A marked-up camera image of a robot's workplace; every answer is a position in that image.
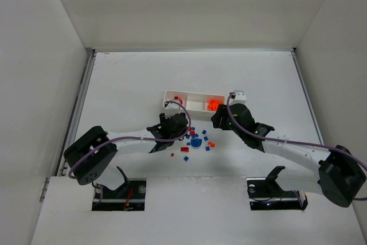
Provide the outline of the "large orange round lego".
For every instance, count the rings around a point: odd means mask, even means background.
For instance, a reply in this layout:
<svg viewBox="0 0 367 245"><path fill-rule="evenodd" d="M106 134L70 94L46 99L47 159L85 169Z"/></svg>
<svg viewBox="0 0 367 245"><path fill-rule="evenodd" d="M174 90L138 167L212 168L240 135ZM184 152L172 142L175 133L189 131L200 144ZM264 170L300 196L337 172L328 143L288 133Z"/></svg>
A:
<svg viewBox="0 0 367 245"><path fill-rule="evenodd" d="M208 103L208 110L209 111L217 111L219 105L221 105L221 104L223 104L223 101L211 99Z"/></svg>

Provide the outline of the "white three-compartment tray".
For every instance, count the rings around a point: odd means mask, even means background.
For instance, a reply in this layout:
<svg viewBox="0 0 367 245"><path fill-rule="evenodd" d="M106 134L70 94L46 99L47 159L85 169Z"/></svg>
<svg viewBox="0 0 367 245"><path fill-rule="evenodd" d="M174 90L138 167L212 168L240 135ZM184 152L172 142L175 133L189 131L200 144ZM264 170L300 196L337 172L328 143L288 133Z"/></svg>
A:
<svg viewBox="0 0 367 245"><path fill-rule="evenodd" d="M188 111L192 119L209 119L215 111L208 110L208 103L211 99L225 101L224 95L203 94L198 92L166 91L163 98L165 101L174 100L178 96L183 101L183 106Z"/></svg>

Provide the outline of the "large blue round lego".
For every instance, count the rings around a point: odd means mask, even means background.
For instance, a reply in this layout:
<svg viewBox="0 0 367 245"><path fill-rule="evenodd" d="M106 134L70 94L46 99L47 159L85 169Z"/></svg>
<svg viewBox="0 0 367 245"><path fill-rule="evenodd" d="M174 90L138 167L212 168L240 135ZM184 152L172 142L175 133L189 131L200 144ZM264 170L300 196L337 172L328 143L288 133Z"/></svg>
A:
<svg viewBox="0 0 367 245"><path fill-rule="evenodd" d="M201 147L202 139L199 139L199 138L192 139L190 141L190 145L191 145L192 148L197 149L197 148Z"/></svg>

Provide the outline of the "large red round lego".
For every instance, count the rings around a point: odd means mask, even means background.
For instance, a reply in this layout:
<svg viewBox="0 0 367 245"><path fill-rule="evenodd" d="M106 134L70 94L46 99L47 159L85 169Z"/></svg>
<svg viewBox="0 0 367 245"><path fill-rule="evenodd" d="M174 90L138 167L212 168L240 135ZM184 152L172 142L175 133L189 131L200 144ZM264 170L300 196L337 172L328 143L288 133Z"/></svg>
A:
<svg viewBox="0 0 367 245"><path fill-rule="evenodd" d="M178 96L175 96L174 97L174 100L179 101L180 104L183 104L182 99L180 99Z"/></svg>

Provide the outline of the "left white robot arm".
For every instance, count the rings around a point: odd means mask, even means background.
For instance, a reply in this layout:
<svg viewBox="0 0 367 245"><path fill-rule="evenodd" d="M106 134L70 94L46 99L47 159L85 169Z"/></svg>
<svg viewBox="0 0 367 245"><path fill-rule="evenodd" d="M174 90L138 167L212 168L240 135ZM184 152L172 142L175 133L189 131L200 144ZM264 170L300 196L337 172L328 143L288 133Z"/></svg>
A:
<svg viewBox="0 0 367 245"><path fill-rule="evenodd" d="M79 185L94 183L117 190L126 181L122 166L114 169L111 165L116 156L164 151L186 135L190 123L182 112L168 118L160 114L157 125L132 133L108 133L94 126L64 152L68 177Z"/></svg>

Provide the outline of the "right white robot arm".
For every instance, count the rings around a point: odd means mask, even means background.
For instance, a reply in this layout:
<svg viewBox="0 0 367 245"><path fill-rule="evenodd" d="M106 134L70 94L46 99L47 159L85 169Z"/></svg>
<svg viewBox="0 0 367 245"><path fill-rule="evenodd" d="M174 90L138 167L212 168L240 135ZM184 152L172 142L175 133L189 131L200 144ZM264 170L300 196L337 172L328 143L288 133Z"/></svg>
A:
<svg viewBox="0 0 367 245"><path fill-rule="evenodd" d="M343 208L359 199L357 193L366 182L366 165L347 148L286 139L272 126L256 122L240 103L220 104L210 120L215 129L233 131L251 149L283 157L310 171L288 174L285 166L275 167L266 177L272 197L281 190L310 191Z"/></svg>

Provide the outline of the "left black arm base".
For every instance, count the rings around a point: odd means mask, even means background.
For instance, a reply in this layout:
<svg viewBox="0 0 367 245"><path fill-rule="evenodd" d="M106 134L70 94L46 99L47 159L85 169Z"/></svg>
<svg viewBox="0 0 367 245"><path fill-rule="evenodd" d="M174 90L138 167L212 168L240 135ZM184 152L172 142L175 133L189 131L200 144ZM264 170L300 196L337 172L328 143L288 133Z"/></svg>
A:
<svg viewBox="0 0 367 245"><path fill-rule="evenodd" d="M92 183L95 188L92 211L144 211L146 197L146 180L126 176L121 167L116 167L123 182L115 189Z"/></svg>

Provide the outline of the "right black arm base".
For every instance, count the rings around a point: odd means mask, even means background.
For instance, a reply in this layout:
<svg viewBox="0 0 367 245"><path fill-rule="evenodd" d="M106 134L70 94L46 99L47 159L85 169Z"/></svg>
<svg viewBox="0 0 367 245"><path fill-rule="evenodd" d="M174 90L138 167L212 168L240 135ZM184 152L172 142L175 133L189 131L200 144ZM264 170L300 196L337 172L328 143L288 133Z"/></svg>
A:
<svg viewBox="0 0 367 245"><path fill-rule="evenodd" d="M309 202L305 192L283 190L276 182L285 166L276 166L266 177L247 178L247 193L252 211L304 211Z"/></svg>

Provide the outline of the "right metal rail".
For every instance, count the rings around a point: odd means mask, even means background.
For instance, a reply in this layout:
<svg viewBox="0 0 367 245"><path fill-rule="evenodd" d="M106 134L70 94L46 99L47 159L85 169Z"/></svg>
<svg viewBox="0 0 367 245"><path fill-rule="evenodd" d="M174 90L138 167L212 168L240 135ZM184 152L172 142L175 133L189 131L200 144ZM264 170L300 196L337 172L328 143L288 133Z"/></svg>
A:
<svg viewBox="0 0 367 245"><path fill-rule="evenodd" d="M294 65L295 65L295 68L296 68L296 71L297 71L297 74L298 74L298 78L299 78L301 86L302 86L304 96L306 98L306 102L307 102L307 105L308 105L308 108L309 108L309 112L310 112L312 120L313 120L314 128L317 132L318 141L321 143L321 145L324 145L325 143L324 143L324 139L323 139L323 136L322 136L322 133L321 133L321 129L319 127L319 124L318 124L318 121L317 121L317 118L316 118L316 115L315 115L315 111L313 109L313 105L312 105L312 102L311 102L311 99L310 99L310 95L308 93L306 83L304 81L304 77L303 77L303 74L302 74L301 69L300 69L300 65L299 65L299 62L298 62L297 55L296 55L296 48L292 48L291 55L292 55L292 59L293 59L293 62L294 62Z"/></svg>

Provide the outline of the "metal rail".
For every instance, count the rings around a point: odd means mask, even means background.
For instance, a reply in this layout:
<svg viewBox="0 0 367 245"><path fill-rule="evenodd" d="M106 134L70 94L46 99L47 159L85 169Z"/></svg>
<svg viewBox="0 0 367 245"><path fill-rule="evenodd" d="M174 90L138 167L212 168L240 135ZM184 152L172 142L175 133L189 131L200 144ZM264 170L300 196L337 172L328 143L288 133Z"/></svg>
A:
<svg viewBox="0 0 367 245"><path fill-rule="evenodd" d="M292 48L291 55L292 55L292 59L293 59L293 62L294 62L294 65L295 65L295 68L296 68L296 71L297 71L297 74L298 74L298 78L299 78L301 86L302 86L304 96L306 98L306 102L307 102L307 105L308 105L308 108L309 108L309 112L310 112L312 120L313 120L314 128L317 132L318 141L321 143L321 145L324 145L325 143L324 143L324 139L323 139L323 136L322 136L322 133L321 133L321 129L319 127L319 124L318 124L318 121L317 121L317 118L316 118L316 115L315 115L315 111L313 109L313 105L312 105L312 102L311 102L311 99L310 99L310 95L308 93L306 83L304 81L304 77L303 77L303 74L302 74L301 69L300 69L300 65L299 65L299 62L298 62L297 55L296 55L296 48Z"/></svg>
<svg viewBox="0 0 367 245"><path fill-rule="evenodd" d="M63 140L63 145L61 147L61 153L57 161L56 168L54 170L53 176L64 176L65 161L64 161L64 151L73 144L77 129L79 126L81 113L83 110L85 97L87 95L89 82L92 75L93 66L95 63L96 51L93 48L87 48L87 58L84 64L83 72L77 89L77 94L72 107L71 116L69 118L67 131Z"/></svg>

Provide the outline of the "left metal rail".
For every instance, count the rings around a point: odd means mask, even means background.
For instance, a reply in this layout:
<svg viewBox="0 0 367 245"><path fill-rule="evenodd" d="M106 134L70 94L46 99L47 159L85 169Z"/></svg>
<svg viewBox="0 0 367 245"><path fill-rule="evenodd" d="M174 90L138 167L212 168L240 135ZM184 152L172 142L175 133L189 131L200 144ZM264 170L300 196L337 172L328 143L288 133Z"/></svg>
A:
<svg viewBox="0 0 367 245"><path fill-rule="evenodd" d="M83 72L77 89L77 94L72 107L71 116L69 118L67 131L63 140L63 145L61 147L61 153L57 161L56 168L54 170L53 176L64 176L65 161L64 161L64 151L73 144L77 129L79 126L81 113L83 110L85 97L87 95L89 82L92 75L93 66L95 63L96 51L93 48L87 48L87 58L84 64Z"/></svg>

